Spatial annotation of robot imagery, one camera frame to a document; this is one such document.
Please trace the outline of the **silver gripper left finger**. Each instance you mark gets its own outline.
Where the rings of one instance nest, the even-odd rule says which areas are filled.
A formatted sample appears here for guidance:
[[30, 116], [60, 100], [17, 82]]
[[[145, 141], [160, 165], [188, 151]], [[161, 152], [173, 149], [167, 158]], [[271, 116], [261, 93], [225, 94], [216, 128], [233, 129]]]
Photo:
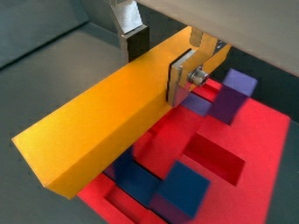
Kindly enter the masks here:
[[126, 64], [149, 50], [149, 27], [142, 23], [134, 0], [108, 0], [108, 4]]

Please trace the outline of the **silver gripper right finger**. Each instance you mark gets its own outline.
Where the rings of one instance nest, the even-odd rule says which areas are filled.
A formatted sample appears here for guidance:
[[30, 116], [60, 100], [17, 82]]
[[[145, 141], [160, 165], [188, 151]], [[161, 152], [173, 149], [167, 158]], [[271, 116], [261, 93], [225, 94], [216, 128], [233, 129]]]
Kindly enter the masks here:
[[165, 100], [176, 107], [189, 92], [201, 87], [211, 72], [227, 58], [227, 43], [196, 28], [191, 28], [189, 48], [168, 66]]

